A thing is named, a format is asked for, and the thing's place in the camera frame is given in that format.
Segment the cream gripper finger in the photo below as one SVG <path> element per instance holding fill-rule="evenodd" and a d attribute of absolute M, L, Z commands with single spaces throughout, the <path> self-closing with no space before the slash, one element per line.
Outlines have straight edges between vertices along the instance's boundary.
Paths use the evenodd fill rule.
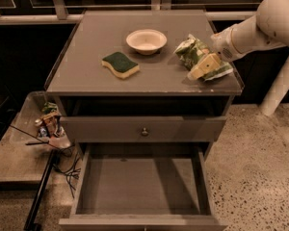
<path fill-rule="evenodd" d="M 189 80 L 197 80 L 205 74 L 218 69 L 221 62 L 222 60 L 216 53 L 207 54 L 190 70 L 187 77 Z"/>

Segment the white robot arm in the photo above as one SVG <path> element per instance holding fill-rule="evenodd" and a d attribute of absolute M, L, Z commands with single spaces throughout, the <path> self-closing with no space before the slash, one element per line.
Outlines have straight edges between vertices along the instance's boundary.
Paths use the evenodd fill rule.
<path fill-rule="evenodd" d="M 189 80 L 212 80 L 233 71 L 230 62 L 253 51 L 289 47 L 289 0 L 263 0 L 256 14 L 211 36 L 212 50 L 192 67 Z"/>

